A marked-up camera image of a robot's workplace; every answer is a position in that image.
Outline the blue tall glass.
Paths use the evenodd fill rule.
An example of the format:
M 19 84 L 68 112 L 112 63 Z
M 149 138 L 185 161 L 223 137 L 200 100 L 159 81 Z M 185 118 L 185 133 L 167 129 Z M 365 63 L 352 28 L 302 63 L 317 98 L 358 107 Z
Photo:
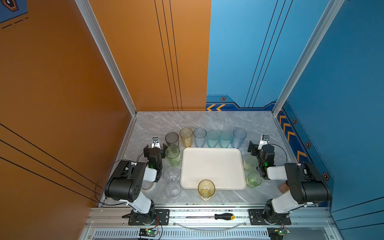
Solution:
M 247 137 L 247 132 L 241 128 L 237 128 L 233 131 L 233 138 L 231 146 L 233 148 L 239 149 Z

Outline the yellow tall glass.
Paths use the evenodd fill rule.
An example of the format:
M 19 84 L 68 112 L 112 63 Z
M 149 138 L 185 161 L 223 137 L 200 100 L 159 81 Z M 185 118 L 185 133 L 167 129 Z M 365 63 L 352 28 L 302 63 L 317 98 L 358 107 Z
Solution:
M 189 148 L 192 145 L 193 130 L 190 128 L 183 128 L 180 130 L 180 137 L 185 148 Z

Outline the light blue glass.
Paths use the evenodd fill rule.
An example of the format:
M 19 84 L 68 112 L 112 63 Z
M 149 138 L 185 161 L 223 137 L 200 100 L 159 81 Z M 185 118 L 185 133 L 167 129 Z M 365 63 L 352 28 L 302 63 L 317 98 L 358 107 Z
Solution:
M 204 128 L 199 127 L 194 130 L 196 147 L 202 148 L 204 146 L 206 135 L 207 135 L 207 131 Z

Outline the yellow ribbed glass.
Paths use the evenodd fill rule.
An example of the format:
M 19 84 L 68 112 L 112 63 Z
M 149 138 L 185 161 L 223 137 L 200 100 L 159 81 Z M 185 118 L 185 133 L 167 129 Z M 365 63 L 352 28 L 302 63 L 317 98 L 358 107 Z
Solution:
M 203 200 L 209 200 L 216 191 L 216 187 L 211 180 L 202 180 L 198 185 L 198 192 Z

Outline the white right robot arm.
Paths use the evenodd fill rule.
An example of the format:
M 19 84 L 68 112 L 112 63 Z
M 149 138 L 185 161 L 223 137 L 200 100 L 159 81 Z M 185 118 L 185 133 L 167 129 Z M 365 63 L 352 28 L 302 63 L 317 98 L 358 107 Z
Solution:
M 312 163 L 285 163 L 275 166 L 275 148 L 269 144 L 249 143 L 248 152 L 258 161 L 257 170 L 264 180 L 285 181 L 289 190 L 270 199 L 261 214 L 269 225 L 289 218 L 290 212 L 302 206 L 328 202 L 332 192 L 323 176 Z

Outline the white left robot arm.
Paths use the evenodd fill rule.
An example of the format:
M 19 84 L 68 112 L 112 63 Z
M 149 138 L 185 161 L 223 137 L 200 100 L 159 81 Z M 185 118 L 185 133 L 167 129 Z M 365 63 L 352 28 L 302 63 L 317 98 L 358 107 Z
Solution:
M 105 196 L 122 202 L 132 208 L 131 212 L 122 216 L 130 219 L 133 224 L 151 225 L 159 222 L 154 201 L 147 198 L 142 192 L 143 182 L 157 183 L 162 175 L 163 162 L 166 157 L 163 148 L 146 146 L 143 150 L 147 163 L 121 160 L 106 183 Z

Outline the cream rectangular tray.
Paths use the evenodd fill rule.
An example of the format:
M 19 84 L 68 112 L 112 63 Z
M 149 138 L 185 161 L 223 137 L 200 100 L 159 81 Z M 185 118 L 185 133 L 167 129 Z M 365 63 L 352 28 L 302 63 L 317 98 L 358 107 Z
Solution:
M 240 150 L 233 148 L 186 148 L 182 154 L 181 186 L 197 189 L 210 180 L 217 190 L 244 190 L 247 186 Z

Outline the pale green glass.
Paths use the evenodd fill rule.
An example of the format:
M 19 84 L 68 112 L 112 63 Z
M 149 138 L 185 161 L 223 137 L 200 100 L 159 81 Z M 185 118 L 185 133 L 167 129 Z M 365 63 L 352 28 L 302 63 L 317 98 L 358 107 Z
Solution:
M 259 162 L 258 162 L 257 156 L 249 155 L 245 158 L 245 161 L 243 164 L 244 171 L 247 173 L 254 172 L 256 170 L 258 164 L 259 164 Z

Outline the green glass left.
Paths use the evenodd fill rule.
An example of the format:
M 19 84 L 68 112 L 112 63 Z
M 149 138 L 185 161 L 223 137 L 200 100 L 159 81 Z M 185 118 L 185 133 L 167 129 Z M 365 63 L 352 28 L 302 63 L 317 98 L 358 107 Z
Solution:
M 180 149 L 177 146 L 170 146 L 165 151 L 166 157 L 169 160 L 170 164 L 173 167 L 178 167 L 180 165 Z

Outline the grey smoked glass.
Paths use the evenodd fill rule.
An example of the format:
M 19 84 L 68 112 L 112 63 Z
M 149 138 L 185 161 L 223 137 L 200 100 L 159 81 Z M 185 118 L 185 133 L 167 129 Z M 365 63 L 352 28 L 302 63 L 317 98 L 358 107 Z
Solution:
M 168 147 L 171 147 L 171 146 L 178 147 L 179 146 L 179 135 L 175 132 L 170 132 L 170 133 L 166 134 L 165 140 L 166 140 Z

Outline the green short glass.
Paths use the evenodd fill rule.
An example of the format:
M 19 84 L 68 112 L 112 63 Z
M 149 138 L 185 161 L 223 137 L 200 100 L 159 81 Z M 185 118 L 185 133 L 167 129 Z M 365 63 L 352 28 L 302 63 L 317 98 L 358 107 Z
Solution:
M 262 183 L 262 177 L 258 172 L 251 172 L 247 176 L 247 186 L 249 188 L 255 188 L 260 186 Z

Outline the clear glass upper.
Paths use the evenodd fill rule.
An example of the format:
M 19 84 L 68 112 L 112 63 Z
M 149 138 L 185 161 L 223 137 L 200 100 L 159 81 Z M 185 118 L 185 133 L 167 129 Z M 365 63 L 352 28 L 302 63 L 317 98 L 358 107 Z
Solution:
M 181 176 L 181 170 L 176 167 L 170 167 L 164 172 L 164 177 L 168 183 L 179 181 L 180 176 Z

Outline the clear glass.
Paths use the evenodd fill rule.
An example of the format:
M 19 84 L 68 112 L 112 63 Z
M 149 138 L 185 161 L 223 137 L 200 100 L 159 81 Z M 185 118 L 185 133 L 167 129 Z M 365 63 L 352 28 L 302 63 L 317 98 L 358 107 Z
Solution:
M 167 185 L 166 195 L 168 198 L 175 200 L 180 197 L 182 192 L 181 186 L 178 182 L 174 181 Z
M 168 183 L 179 181 L 180 176 L 181 176 L 181 170 L 176 167 L 170 167 L 164 172 L 164 177 Z

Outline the tape roll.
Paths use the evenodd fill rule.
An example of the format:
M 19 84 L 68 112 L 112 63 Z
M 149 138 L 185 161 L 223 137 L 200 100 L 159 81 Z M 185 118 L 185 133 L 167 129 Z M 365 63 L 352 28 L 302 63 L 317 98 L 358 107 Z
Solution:
M 147 181 L 143 181 L 142 182 L 142 186 L 141 186 L 141 191 L 143 193 L 151 193 L 155 190 L 156 188 L 156 182 L 147 182 Z

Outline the brown bottle black cap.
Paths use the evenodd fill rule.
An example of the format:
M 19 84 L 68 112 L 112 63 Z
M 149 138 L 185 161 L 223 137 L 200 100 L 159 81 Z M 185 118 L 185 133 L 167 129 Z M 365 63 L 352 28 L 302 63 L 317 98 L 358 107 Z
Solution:
M 290 187 L 287 185 L 287 183 L 283 183 L 278 187 L 279 191 L 284 194 L 290 190 Z

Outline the clear glass lower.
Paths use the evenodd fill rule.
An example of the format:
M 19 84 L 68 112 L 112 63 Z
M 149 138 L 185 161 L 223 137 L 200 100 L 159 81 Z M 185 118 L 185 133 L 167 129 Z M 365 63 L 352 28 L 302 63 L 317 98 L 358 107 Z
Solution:
M 175 200 L 180 197 L 182 192 L 181 186 L 178 182 L 174 181 L 167 185 L 166 195 L 168 198 Z

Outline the teal glass right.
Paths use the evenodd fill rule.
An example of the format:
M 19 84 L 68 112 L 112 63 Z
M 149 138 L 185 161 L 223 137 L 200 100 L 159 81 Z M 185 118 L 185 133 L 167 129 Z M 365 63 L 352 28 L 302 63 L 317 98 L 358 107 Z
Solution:
M 221 148 L 228 148 L 231 144 L 233 137 L 233 133 L 229 131 L 221 131 L 220 132 L 220 147 Z

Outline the teal glass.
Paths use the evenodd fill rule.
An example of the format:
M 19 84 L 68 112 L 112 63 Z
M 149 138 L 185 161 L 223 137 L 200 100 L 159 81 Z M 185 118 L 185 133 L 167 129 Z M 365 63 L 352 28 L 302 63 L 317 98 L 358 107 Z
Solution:
M 220 138 L 219 132 L 211 130 L 207 133 L 207 144 L 209 148 L 215 148 Z
M 220 132 L 220 147 L 221 148 L 228 148 L 231 144 L 233 137 L 233 133 L 229 131 L 221 131 Z

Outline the teal glass left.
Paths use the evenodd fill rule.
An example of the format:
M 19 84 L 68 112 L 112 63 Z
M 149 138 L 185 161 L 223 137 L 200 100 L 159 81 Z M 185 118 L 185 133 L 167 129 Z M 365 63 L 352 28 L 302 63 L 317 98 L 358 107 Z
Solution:
M 209 148 L 215 148 L 220 138 L 219 132 L 211 130 L 207 133 L 207 144 Z

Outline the black yellow screwdriver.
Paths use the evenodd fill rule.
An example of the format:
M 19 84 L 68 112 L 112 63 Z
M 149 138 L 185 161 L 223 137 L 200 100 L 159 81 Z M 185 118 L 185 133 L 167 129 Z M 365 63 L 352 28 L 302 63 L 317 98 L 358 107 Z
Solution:
M 213 216 L 188 216 L 187 219 L 214 219 L 230 221 L 235 219 L 235 215 L 231 213 L 214 214 Z

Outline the right green circuit board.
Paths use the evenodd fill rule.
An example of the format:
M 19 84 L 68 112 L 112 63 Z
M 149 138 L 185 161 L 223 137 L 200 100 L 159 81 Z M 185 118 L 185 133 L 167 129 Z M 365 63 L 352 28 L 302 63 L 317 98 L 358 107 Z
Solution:
M 284 236 L 291 233 L 288 229 L 267 229 L 271 240 L 283 240 Z

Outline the green circuit board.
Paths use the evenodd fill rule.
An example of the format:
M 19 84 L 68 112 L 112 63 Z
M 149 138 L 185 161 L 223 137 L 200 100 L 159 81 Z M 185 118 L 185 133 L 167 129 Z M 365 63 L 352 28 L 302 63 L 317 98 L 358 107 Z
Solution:
M 158 237 L 159 231 L 157 229 L 140 229 L 139 239 L 153 240 Z
M 267 229 L 271 240 L 283 240 L 284 236 L 291 233 L 288 229 Z

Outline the left green circuit board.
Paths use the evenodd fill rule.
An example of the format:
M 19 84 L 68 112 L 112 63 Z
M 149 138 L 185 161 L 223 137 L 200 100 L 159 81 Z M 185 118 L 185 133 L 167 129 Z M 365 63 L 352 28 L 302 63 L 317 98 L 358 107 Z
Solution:
M 157 229 L 140 229 L 139 239 L 153 240 L 158 237 L 159 231 Z

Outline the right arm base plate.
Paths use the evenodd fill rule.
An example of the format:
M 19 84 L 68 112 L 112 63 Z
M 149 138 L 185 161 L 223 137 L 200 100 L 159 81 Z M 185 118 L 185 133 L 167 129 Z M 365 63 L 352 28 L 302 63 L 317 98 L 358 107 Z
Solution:
M 262 209 L 249 209 L 249 218 L 251 225 L 291 225 L 291 219 L 288 214 L 276 214 Z

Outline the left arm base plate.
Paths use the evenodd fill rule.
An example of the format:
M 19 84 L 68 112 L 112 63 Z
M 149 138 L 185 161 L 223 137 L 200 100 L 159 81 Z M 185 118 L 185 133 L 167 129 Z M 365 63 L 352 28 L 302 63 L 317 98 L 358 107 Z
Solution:
M 150 209 L 147 214 L 140 214 L 131 211 L 128 214 L 129 217 L 129 226 L 143 226 L 143 225 L 156 225 L 158 221 L 163 226 L 169 224 L 170 219 L 170 210 L 169 209 Z

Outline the aluminium front rail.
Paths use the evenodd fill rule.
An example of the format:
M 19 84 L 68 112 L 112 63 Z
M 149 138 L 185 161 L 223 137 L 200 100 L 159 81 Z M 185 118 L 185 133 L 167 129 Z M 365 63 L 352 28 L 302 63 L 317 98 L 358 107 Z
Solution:
M 260 204 L 157 205 L 150 224 L 132 219 L 130 208 L 93 208 L 81 240 L 341 240 L 326 208 L 293 211 L 268 224 Z

